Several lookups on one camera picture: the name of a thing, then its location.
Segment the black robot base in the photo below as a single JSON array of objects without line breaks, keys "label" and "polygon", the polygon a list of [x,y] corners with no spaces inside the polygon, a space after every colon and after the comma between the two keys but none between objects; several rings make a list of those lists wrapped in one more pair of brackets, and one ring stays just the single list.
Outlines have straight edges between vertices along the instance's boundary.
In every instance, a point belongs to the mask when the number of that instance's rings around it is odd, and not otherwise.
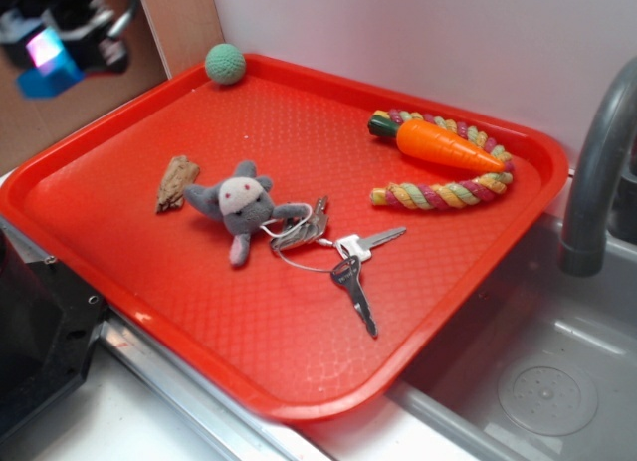
[{"label": "black robot base", "polygon": [[1,236],[1,440],[88,375],[106,301],[66,264],[26,262]]}]

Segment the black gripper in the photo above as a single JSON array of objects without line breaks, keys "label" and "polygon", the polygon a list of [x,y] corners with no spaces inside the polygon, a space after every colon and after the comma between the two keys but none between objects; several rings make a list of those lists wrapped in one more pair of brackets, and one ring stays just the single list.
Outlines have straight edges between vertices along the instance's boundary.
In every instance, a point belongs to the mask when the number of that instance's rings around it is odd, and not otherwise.
[{"label": "black gripper", "polygon": [[1,0],[1,52],[14,67],[30,70],[28,42],[51,29],[80,70],[122,74],[129,56],[121,34],[139,6],[128,0],[116,16],[106,0]]}]

